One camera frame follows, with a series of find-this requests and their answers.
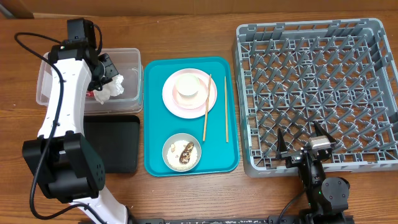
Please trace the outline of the brown food piece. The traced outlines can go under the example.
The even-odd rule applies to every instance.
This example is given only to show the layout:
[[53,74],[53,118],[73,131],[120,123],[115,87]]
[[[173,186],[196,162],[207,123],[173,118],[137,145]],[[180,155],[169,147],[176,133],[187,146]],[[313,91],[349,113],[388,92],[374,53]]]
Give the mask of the brown food piece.
[[190,155],[193,151],[194,148],[194,143],[193,142],[189,142],[184,150],[182,151],[180,157],[179,157],[179,163],[181,164],[188,164],[190,161]]

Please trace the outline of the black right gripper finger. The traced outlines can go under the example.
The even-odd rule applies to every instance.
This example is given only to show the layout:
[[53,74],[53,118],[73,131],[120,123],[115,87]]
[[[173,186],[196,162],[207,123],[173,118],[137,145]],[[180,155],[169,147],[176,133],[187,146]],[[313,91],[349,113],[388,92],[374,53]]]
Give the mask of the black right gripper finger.
[[313,122],[314,128],[315,128],[315,133],[317,136],[325,136],[327,137],[327,139],[329,140],[330,143],[335,144],[336,140],[335,138],[333,138],[328,132],[326,132],[322,126],[320,125],[320,123],[318,123],[317,121]]
[[277,152],[287,152],[287,146],[284,141],[284,135],[281,129],[277,131]]

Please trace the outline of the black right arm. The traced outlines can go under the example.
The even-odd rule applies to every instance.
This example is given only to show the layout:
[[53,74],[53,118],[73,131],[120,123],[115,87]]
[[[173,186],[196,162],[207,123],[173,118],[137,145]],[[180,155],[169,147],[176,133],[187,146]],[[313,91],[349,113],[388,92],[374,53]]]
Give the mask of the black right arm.
[[277,132],[276,159],[287,168],[296,167],[303,183],[309,208],[299,211],[295,223],[347,223],[349,182],[341,177],[327,177],[322,161],[330,158],[336,140],[318,122],[313,123],[315,137],[299,151],[289,152],[281,130]]

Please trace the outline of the white tissue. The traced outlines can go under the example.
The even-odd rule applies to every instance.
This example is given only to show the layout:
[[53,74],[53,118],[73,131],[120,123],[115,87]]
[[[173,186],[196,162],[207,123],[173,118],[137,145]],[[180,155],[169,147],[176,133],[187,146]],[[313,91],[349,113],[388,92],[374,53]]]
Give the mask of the white tissue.
[[113,77],[112,81],[105,84],[101,91],[93,91],[95,100],[103,105],[111,96],[121,95],[124,92],[124,87],[122,86],[123,81],[124,77],[122,75]]

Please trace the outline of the grey bowl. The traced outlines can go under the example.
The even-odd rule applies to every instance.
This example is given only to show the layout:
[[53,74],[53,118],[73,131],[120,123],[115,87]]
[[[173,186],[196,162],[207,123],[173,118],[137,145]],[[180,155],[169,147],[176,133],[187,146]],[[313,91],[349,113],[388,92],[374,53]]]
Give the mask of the grey bowl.
[[201,159],[201,145],[190,134],[174,134],[166,140],[162,156],[168,168],[176,172],[188,172]]

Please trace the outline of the white rice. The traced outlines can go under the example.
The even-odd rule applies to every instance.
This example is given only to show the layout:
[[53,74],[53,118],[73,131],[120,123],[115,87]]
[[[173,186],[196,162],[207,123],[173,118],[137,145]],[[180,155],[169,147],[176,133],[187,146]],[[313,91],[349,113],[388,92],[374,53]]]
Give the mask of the white rice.
[[190,161],[188,164],[181,164],[179,163],[179,157],[184,150],[185,146],[192,141],[185,141],[185,140],[179,140],[173,142],[169,150],[167,151],[167,162],[170,164],[171,168],[177,171],[187,171],[191,168],[193,168],[197,162],[198,159],[198,151],[196,148],[196,144],[194,143],[194,148],[193,151],[190,155]]

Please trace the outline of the red foil wrapper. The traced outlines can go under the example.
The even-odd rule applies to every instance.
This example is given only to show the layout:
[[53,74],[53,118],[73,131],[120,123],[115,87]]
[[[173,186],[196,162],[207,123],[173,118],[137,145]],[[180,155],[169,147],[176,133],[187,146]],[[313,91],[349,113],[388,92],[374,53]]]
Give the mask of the red foil wrapper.
[[88,97],[88,98],[93,98],[93,97],[94,97],[93,91],[87,91],[87,92],[86,92],[86,97]]

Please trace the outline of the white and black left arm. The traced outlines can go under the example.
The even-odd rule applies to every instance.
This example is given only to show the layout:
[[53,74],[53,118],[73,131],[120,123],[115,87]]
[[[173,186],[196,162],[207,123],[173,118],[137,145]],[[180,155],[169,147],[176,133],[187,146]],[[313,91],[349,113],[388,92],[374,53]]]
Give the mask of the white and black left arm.
[[[138,222],[106,188],[102,158],[84,135],[86,91],[96,77],[106,74],[99,57],[95,45],[74,43],[54,45],[43,58],[53,76],[46,118],[37,139],[24,142],[22,147],[34,176],[29,206],[38,219],[53,219],[80,208],[95,223]],[[34,205],[36,188],[68,207],[52,215],[39,214]]]

